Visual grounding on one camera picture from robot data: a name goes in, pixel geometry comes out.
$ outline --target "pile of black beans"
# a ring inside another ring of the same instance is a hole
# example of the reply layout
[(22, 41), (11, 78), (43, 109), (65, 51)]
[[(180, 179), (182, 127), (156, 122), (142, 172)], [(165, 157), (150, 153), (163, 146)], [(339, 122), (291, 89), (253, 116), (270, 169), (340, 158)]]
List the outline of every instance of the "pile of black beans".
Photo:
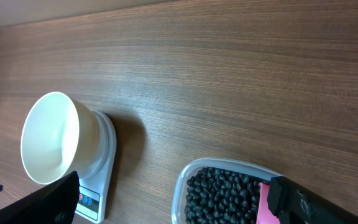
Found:
[(255, 224), (262, 180), (238, 172), (205, 167), (187, 180), (186, 223)]

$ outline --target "clear plastic bin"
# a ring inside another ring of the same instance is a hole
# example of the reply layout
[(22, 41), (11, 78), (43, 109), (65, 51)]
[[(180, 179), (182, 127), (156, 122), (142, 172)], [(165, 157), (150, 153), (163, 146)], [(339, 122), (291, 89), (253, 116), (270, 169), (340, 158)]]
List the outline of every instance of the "clear plastic bin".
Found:
[(187, 195), (187, 184), (186, 181), (197, 174), (199, 170), (204, 167), (215, 167), (243, 174), (252, 175), (261, 179), (270, 180), (272, 177), (281, 176), (278, 172), (270, 169), (250, 164), (248, 162), (235, 161), (233, 159), (221, 159), (221, 158), (202, 158), (197, 159), (189, 163), (179, 174), (175, 192), (173, 194), (172, 202), (172, 223), (173, 224), (185, 224), (185, 206), (186, 206), (186, 195)]

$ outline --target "wooden table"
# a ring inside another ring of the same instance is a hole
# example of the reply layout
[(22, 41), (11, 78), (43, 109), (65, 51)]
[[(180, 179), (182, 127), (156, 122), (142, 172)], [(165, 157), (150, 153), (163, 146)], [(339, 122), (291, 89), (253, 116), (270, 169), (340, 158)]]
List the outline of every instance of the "wooden table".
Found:
[(0, 28), (0, 209), (41, 188), (20, 137), (50, 91), (116, 126), (105, 223), (170, 223), (200, 157), (268, 167), (358, 215), (356, 0), (172, 1)]

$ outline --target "kitchen scale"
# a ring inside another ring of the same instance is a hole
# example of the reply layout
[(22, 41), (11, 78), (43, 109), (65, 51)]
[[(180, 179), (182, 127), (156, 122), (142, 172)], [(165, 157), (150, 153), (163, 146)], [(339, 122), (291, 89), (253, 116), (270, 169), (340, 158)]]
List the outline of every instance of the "kitchen scale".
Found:
[(106, 114), (92, 111), (99, 125), (99, 146), (89, 173), (80, 179), (80, 197), (75, 213), (93, 223), (101, 223), (106, 211), (112, 165), (116, 156), (117, 137)]

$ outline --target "pink object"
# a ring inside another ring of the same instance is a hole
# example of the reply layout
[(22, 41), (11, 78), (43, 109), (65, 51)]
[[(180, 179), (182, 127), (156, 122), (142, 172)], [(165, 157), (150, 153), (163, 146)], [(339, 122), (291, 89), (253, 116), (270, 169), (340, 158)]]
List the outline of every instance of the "pink object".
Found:
[(258, 216), (256, 218), (256, 224), (280, 224), (280, 221), (269, 210), (267, 204), (267, 195), (269, 194), (270, 187), (266, 184), (260, 183), (260, 197)]

